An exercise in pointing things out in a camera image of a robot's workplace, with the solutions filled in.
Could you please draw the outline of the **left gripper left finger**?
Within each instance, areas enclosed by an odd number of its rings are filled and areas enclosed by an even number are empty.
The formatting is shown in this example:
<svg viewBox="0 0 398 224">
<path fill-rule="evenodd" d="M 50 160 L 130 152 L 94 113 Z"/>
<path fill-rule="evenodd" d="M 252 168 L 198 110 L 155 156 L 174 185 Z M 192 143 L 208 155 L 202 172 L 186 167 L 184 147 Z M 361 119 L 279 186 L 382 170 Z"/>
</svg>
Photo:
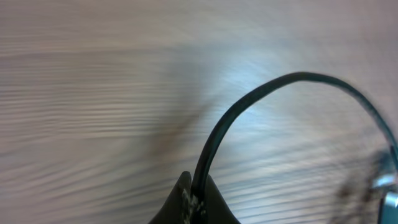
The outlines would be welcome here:
<svg viewBox="0 0 398 224">
<path fill-rule="evenodd" d="M 184 224 L 189 222 L 190 188 L 192 177 L 188 171 L 180 174 L 165 203 L 149 224 Z"/>
</svg>

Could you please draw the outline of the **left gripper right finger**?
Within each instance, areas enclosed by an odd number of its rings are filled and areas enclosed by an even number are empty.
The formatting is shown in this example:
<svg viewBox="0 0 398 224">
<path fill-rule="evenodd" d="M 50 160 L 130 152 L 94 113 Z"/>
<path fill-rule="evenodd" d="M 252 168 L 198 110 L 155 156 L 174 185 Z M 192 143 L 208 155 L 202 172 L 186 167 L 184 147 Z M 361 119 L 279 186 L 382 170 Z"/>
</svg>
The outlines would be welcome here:
<svg viewBox="0 0 398 224">
<path fill-rule="evenodd" d="M 225 202 L 214 180 L 208 175 L 205 186 L 205 223 L 240 224 Z"/>
</svg>

